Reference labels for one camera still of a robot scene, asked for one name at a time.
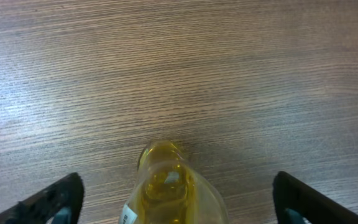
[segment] yellow liquid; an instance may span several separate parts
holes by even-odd
[[[193,223],[195,182],[192,170],[180,162],[183,160],[182,151],[170,141],[155,142],[141,155],[142,172],[153,164],[171,161],[153,169],[150,178],[140,186],[135,204],[142,223]]]

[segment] bottle label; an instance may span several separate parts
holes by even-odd
[[[137,218],[136,213],[132,211],[127,204],[122,209],[121,216],[119,217],[119,224],[133,224]]]

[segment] cooking oil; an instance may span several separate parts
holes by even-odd
[[[227,214],[218,192],[190,168],[181,147],[153,141],[140,155],[137,186],[120,218],[124,223],[227,223]]]

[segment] wood grain surface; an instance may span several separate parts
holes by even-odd
[[[233,224],[280,170],[358,213],[358,0],[0,0],[0,212],[78,172],[117,223],[161,138]]]

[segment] oil bottle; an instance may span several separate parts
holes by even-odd
[[[229,223],[223,199],[189,166],[181,147],[152,141],[139,157],[136,185],[119,224],[192,223]]]

